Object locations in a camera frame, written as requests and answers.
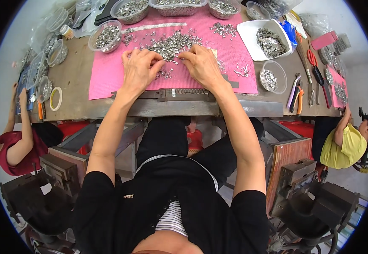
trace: orange pliers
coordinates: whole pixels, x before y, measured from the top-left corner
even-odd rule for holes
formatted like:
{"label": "orange pliers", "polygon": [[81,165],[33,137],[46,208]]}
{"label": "orange pliers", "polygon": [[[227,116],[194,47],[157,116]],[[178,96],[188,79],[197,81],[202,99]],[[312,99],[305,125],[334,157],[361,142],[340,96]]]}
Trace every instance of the orange pliers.
{"label": "orange pliers", "polygon": [[298,80],[298,85],[295,87],[295,92],[294,92],[294,95],[291,101],[291,106],[290,106],[290,112],[293,113],[295,104],[297,102],[297,97],[298,97],[297,116],[300,116],[301,111],[303,110],[303,95],[304,95],[304,90],[301,89],[301,80]]}

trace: pink mat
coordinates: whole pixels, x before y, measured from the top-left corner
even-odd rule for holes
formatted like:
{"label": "pink mat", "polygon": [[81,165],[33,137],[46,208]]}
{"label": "pink mat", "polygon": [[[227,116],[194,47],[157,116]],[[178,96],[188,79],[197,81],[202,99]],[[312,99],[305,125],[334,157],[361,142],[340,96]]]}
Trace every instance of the pink mat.
{"label": "pink mat", "polygon": [[[342,84],[343,82],[345,84],[345,93],[346,93],[346,97],[348,97],[348,85],[346,84],[346,81],[344,80],[344,78],[342,78],[332,67],[329,67],[329,72],[334,78],[334,83]],[[332,105],[335,108],[345,108],[342,102],[339,101],[338,98],[336,97],[334,85],[331,85],[331,93],[332,93]]]}
{"label": "pink mat", "polygon": [[[161,16],[156,9],[150,8],[149,15],[141,22],[133,25],[123,25],[122,28],[127,29],[129,27],[157,25],[172,22],[187,23],[186,26],[182,26],[183,29],[181,30],[181,33],[187,34],[189,28],[194,28],[197,32],[193,35],[202,38],[204,42],[203,46],[217,49],[218,60],[221,60],[225,63],[225,71],[227,72],[226,74],[228,75],[229,80],[239,82],[239,88],[233,89],[236,93],[258,93],[253,60],[250,57],[250,54],[248,53],[240,36],[227,36],[226,38],[222,38],[222,36],[212,33],[212,30],[210,29],[210,26],[213,26],[213,24],[216,22],[220,22],[221,24],[225,25],[230,23],[236,27],[242,22],[240,14],[237,14],[228,20],[219,20],[212,16],[208,11],[208,6],[205,6],[198,10],[198,12],[193,16],[167,18]],[[141,42],[143,45],[150,45],[150,40],[152,38],[157,40],[162,37],[163,33],[166,33],[166,37],[168,37],[173,34],[173,29],[179,30],[180,28],[181,25],[140,30],[133,33],[134,36],[137,35],[137,42],[133,42],[132,40],[128,46],[125,46],[122,43],[119,48],[109,54],[96,52],[92,65],[92,75],[88,99],[109,98],[111,97],[111,92],[117,91],[122,86],[124,69],[122,66],[121,55],[125,50],[132,50],[133,47],[140,48],[139,42]],[[145,35],[146,33],[150,34],[153,31],[156,31],[156,36]],[[147,90],[158,90],[160,88],[202,88],[197,81],[191,78],[185,65],[182,64],[180,60],[177,61],[177,65],[173,62],[168,62],[163,67],[163,69],[167,71],[173,69],[171,72],[171,79],[157,79],[148,86]],[[246,66],[246,64],[249,64],[249,77],[238,77],[238,75],[233,71],[234,69],[237,69],[237,63],[239,63],[239,69]]]}

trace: woman's left hand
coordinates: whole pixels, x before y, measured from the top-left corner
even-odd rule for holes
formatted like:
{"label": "woman's left hand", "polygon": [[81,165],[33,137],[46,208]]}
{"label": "woman's left hand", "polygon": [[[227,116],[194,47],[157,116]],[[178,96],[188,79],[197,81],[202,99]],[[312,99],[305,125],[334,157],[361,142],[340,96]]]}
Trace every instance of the woman's left hand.
{"label": "woman's left hand", "polygon": [[157,72],[166,62],[154,51],[134,49],[123,53],[122,63],[124,64],[124,83],[118,94],[124,93],[128,97],[133,96],[137,99],[156,78]]}

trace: black jacket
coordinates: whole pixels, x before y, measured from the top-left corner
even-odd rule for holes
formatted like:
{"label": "black jacket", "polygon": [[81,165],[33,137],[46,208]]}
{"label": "black jacket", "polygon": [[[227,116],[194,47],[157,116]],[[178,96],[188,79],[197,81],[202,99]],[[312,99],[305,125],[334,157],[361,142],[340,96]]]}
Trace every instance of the black jacket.
{"label": "black jacket", "polygon": [[133,180],[116,187],[104,173],[85,176],[73,222],[81,251],[131,253],[155,232],[169,203],[178,199],[188,240],[205,254],[265,252],[268,221],[262,192],[243,191],[229,207],[215,191],[211,176],[197,163],[185,158],[168,160],[185,165],[186,170],[172,170],[168,164],[158,167],[155,160]]}

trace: tape roll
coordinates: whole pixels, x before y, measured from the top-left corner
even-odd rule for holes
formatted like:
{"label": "tape roll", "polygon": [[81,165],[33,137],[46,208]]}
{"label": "tape roll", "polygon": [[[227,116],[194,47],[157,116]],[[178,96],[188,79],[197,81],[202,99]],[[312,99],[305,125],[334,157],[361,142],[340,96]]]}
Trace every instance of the tape roll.
{"label": "tape roll", "polygon": [[[59,104],[58,104],[56,107],[54,107],[54,106],[53,106],[53,95],[55,94],[55,92],[56,92],[56,91],[59,91],[60,99],[59,99]],[[61,102],[62,102],[62,100],[63,100],[63,91],[61,90],[61,88],[59,88],[59,87],[55,87],[55,88],[53,89],[53,91],[52,91],[52,94],[50,95],[50,109],[51,109],[52,111],[57,111],[57,110],[59,110],[59,108],[60,108],[60,106],[61,106]]]}

